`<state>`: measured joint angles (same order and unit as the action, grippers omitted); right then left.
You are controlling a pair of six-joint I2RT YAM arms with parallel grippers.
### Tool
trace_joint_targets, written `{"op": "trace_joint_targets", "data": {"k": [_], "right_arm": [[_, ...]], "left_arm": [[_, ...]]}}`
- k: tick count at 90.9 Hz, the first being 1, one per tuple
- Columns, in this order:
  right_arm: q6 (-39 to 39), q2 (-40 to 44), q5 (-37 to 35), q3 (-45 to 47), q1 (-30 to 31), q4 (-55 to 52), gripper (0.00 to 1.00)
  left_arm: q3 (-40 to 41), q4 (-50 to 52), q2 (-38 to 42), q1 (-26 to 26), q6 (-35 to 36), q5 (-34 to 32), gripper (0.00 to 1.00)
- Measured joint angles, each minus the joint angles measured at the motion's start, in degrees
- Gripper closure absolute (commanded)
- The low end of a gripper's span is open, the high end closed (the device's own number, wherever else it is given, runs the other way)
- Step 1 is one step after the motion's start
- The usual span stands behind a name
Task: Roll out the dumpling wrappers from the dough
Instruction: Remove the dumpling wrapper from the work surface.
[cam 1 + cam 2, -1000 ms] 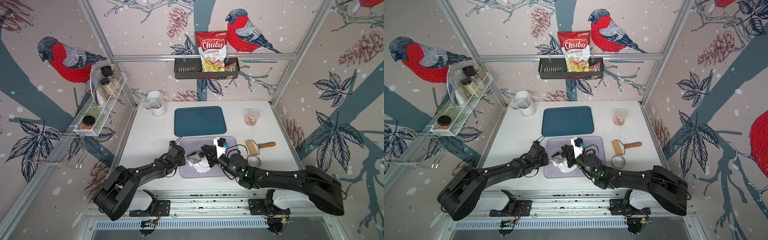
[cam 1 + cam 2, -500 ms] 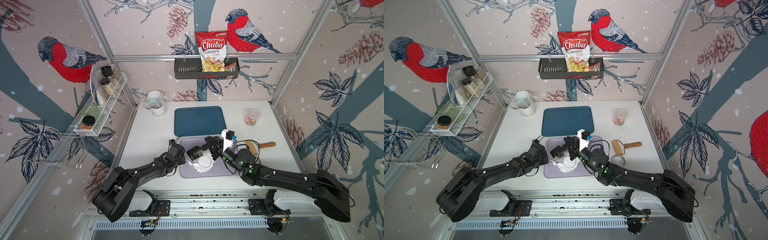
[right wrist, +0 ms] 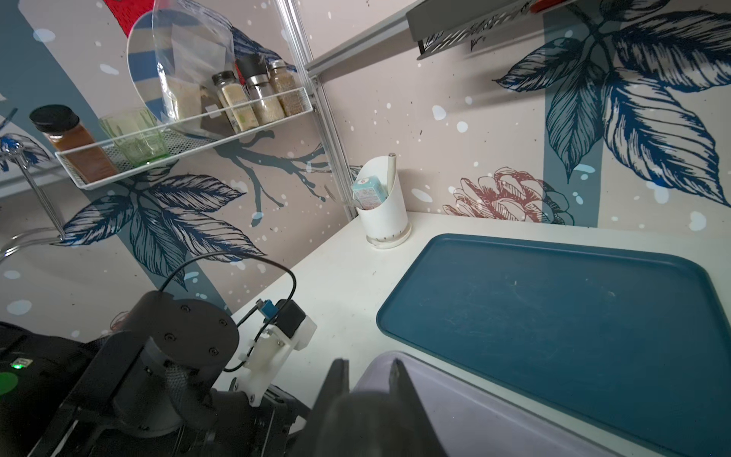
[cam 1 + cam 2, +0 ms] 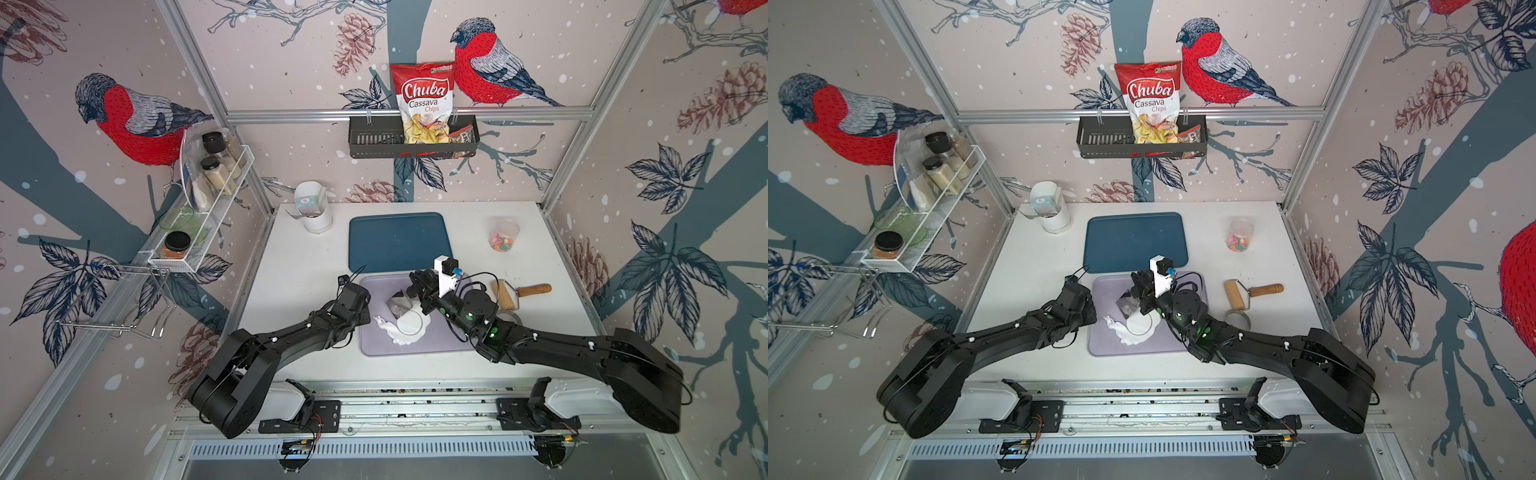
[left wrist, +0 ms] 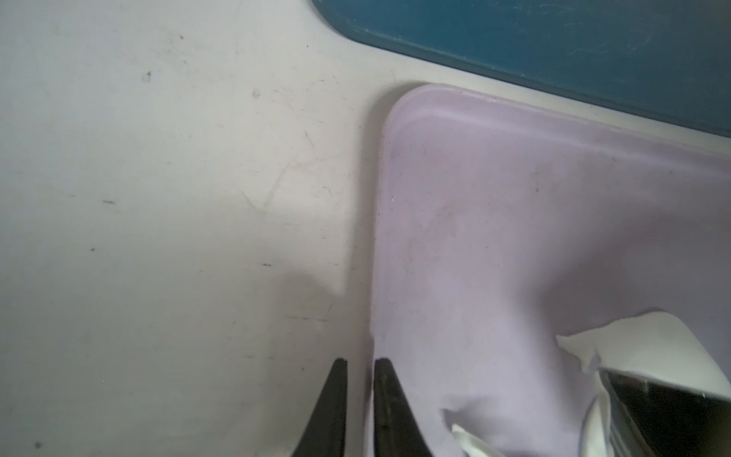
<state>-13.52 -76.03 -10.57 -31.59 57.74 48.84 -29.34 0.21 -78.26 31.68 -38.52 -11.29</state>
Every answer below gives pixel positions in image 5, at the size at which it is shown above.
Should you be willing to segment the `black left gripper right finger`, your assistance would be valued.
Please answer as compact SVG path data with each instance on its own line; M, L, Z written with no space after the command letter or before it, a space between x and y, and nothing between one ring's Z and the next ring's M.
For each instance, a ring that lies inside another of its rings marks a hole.
M376 457L432 457L388 358L374 363L373 426Z

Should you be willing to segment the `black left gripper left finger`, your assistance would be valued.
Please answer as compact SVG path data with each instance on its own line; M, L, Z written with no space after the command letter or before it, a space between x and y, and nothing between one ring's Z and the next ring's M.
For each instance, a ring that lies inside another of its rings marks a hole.
M348 411L348 361L336 359L292 457L343 457Z

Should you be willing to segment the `lilac silicone mat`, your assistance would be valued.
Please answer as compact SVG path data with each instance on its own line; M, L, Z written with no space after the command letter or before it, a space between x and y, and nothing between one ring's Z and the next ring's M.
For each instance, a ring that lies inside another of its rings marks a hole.
M730 159L429 85L381 147L370 334L435 456L458 423L576 456L595 396L558 336L669 312L730 369Z

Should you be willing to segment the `white dough lump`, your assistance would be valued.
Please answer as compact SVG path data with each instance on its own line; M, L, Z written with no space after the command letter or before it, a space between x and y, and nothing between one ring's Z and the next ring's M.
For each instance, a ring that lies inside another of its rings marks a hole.
M609 443L609 400L602 369L620 371L719 395L730 401L730 381L691 330L667 312L649 312L573 335L557 346L595 380L596 397L584 420L580 454L617 456Z

